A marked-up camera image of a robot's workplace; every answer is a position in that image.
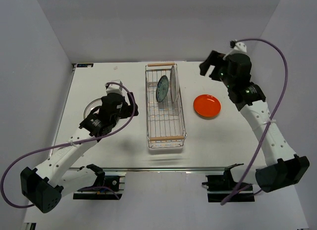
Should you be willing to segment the orange plate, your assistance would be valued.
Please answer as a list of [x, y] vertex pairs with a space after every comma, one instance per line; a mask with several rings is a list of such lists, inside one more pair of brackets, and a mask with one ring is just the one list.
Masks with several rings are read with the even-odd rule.
[[204, 118], [215, 118], [221, 111], [220, 101], [209, 94], [202, 94], [194, 99], [195, 112]]

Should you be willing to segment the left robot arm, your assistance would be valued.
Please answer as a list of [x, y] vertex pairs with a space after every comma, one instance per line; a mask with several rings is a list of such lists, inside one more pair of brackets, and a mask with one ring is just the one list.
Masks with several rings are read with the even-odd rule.
[[[116, 71], [111, 71], [109, 64], [101, 63], [93, 69], [76, 70], [60, 132], [69, 135], [69, 141], [58, 145], [43, 163], [21, 174], [42, 179], [58, 191], [55, 198], [42, 201], [38, 208], [49, 212], [76, 187], [88, 184], [94, 190], [101, 189], [105, 178], [88, 165], [114, 170], [211, 170], [225, 166], [224, 146], [215, 134], [215, 125], [210, 118], [197, 115], [193, 108], [197, 96], [211, 88], [222, 95], [224, 89], [201, 77], [196, 62], [181, 62], [179, 66], [178, 101], [166, 98], [162, 104], [155, 101], [155, 85], [167, 74], [166, 68], [145, 71], [144, 63], [121, 63]], [[101, 82], [109, 78], [123, 80], [125, 97], [134, 94], [131, 103], [138, 105], [137, 116], [120, 120], [102, 137], [83, 127], [71, 134], [71, 125], [77, 123], [78, 117], [75, 109], [83, 108], [89, 99], [84, 89], [97, 93]]]

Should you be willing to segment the wire dish rack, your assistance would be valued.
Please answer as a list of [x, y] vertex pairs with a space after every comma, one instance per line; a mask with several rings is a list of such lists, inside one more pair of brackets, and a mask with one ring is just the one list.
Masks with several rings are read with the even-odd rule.
[[[187, 137], [180, 88], [177, 101], [172, 103], [171, 100], [170, 71], [174, 64], [176, 63], [152, 63], [145, 66], [149, 149], [179, 149], [184, 146]], [[163, 75], [169, 80], [168, 94], [162, 102], [157, 102], [157, 84]]]

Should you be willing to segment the large white plate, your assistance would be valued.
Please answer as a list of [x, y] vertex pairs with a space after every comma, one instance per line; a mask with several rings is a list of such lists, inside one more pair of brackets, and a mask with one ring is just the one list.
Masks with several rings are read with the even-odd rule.
[[179, 94], [179, 79], [178, 79], [178, 70], [177, 65], [174, 64], [171, 67], [170, 71], [170, 93], [171, 93], [171, 100], [172, 103], [175, 103], [178, 99]]
[[102, 105], [102, 101], [101, 101], [101, 98], [97, 98], [93, 101], [91, 101], [85, 108], [84, 110], [84, 114], [83, 114], [83, 117], [84, 119], [91, 113], [92, 110], [94, 110], [96, 107], [96, 111], [98, 113], [98, 110], [99, 110], [99, 106]]

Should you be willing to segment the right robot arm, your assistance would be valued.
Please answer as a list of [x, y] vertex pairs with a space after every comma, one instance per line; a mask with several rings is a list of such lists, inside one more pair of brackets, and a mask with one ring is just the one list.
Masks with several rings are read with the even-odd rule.
[[296, 154], [271, 118], [262, 89], [251, 82], [250, 58], [242, 53], [225, 55], [212, 51], [210, 63], [214, 67], [210, 78], [225, 84], [230, 100], [250, 125], [265, 159], [264, 166], [252, 166], [246, 175], [243, 167], [233, 167], [224, 176], [224, 185], [234, 190], [243, 179], [257, 184], [264, 192], [271, 192], [297, 184], [310, 163], [306, 156]]

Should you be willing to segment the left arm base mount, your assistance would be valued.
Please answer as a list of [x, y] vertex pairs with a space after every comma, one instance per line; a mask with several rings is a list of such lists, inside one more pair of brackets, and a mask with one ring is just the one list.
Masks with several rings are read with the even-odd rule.
[[120, 200], [125, 189], [125, 173], [106, 172], [103, 179], [73, 193], [74, 200]]

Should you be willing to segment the dark patterned plate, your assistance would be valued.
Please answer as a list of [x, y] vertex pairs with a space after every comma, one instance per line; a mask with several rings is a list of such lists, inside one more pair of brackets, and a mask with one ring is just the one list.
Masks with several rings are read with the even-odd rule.
[[168, 94], [169, 80], [166, 75], [163, 75], [157, 84], [156, 89], [156, 100], [157, 102], [162, 102]]

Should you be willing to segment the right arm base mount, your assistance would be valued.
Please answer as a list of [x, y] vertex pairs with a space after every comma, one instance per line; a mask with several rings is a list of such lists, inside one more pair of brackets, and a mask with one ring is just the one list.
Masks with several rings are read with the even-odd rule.
[[[209, 203], [220, 203], [236, 186], [231, 169], [241, 166], [242, 164], [234, 164], [224, 168], [222, 174], [208, 175], [206, 181], [202, 182], [202, 187], [207, 189], [207, 196]], [[245, 188], [239, 194], [234, 195], [229, 202], [255, 202], [253, 195], [253, 187], [248, 186], [247, 183], [242, 183], [240, 188]]]

